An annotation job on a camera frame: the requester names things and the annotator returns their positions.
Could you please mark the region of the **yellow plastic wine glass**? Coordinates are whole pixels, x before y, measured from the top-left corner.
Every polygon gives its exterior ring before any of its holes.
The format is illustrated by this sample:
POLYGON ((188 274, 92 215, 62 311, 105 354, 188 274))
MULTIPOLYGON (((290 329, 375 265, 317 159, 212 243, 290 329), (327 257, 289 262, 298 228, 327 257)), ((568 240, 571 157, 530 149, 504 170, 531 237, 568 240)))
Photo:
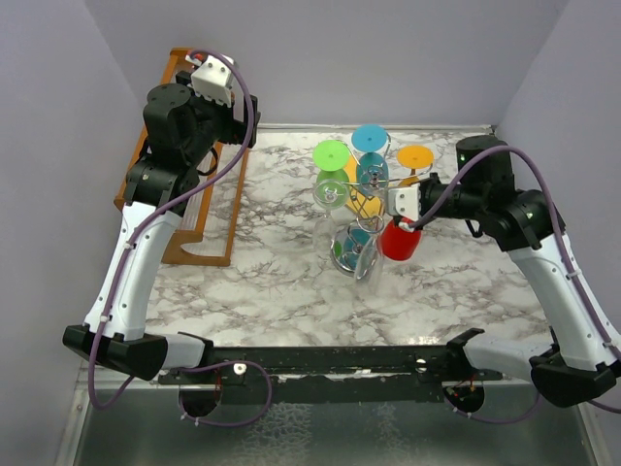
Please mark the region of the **yellow plastic wine glass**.
POLYGON ((408 177, 400 180, 399 187, 410 186, 427 175, 434 166, 433 152, 423 146, 406 146, 397 152, 397 161, 405 168, 410 169, 408 177))

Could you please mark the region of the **red plastic wine glass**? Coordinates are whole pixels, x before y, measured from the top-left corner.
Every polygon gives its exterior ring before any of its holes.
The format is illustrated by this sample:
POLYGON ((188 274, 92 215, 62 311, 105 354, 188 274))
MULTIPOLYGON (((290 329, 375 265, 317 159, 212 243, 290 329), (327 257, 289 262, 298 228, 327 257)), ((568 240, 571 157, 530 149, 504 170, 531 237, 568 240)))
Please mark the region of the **red plastic wine glass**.
POLYGON ((384 256, 393 261, 412 258, 422 239, 420 229, 411 229, 401 217, 393 217, 379 236, 379 247, 384 256))

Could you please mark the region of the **blue plastic wine glass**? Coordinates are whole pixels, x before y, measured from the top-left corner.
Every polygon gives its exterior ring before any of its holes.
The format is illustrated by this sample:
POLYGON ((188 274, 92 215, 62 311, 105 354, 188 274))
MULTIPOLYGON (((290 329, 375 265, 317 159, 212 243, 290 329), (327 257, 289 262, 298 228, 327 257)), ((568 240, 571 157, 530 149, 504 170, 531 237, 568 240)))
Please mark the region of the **blue plastic wine glass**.
POLYGON ((366 197, 377 196, 388 184, 389 168, 379 152, 389 144, 386 130, 376 124, 358 127, 351 143, 361 153, 356 167, 356 188, 366 197))

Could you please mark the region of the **green plastic wine glass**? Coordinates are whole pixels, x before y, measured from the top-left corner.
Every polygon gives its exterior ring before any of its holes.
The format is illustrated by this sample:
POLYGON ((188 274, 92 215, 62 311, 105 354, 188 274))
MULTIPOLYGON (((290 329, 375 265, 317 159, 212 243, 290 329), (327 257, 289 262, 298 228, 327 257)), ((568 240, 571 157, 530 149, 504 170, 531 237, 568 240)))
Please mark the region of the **green plastic wine glass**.
POLYGON ((349 158, 349 148, 342 141, 325 140, 320 142, 312 152, 312 160, 319 169, 315 183, 333 181, 347 184, 349 176, 344 168, 349 158))

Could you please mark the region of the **clear wine glass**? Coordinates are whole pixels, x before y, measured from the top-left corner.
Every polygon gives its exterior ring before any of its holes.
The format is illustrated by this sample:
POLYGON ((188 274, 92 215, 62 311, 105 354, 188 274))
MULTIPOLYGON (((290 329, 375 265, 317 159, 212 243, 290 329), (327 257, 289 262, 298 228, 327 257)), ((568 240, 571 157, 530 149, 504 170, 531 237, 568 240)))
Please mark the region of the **clear wine glass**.
POLYGON ((384 229, 384 219, 380 215, 360 220, 358 226, 369 234, 369 239, 358 254, 354 271, 355 284, 359 289, 376 294, 384 265, 384 255, 379 239, 384 229))
POLYGON ((326 179, 315 184, 313 200, 322 211, 312 233, 313 247, 316 252, 324 253, 331 247, 337 228, 332 213, 345 205, 348 196, 347 187, 341 181, 326 179))

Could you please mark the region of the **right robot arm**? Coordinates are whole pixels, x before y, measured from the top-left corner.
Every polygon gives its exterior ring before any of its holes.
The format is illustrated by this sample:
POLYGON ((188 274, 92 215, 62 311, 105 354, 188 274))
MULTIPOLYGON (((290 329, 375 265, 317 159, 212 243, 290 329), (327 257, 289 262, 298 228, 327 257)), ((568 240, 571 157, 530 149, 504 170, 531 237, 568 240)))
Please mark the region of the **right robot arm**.
POLYGON ((450 340, 447 372, 466 380, 492 370, 532 383, 559 408, 595 403, 620 377, 620 334, 605 315, 572 253, 566 225, 539 169, 523 151, 490 135, 456 145, 459 171, 420 185, 421 229, 436 218, 477 222, 534 291, 551 339, 541 345, 470 329, 450 340))

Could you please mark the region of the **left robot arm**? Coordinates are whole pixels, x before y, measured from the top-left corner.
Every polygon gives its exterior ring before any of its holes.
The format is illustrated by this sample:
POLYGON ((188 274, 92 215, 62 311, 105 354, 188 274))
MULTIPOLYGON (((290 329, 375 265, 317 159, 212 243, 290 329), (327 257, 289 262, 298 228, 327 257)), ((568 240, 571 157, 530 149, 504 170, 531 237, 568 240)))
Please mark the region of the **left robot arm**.
POLYGON ((200 93, 181 73, 147 95, 147 137, 128 171, 121 228, 99 296, 83 323, 65 329, 65 347, 87 360, 145 381, 177 369, 194 383, 213 374, 207 340, 190 334, 150 335, 147 304, 165 249, 199 191, 198 167, 215 144, 247 149, 256 136, 257 104, 244 94, 245 115, 200 93))

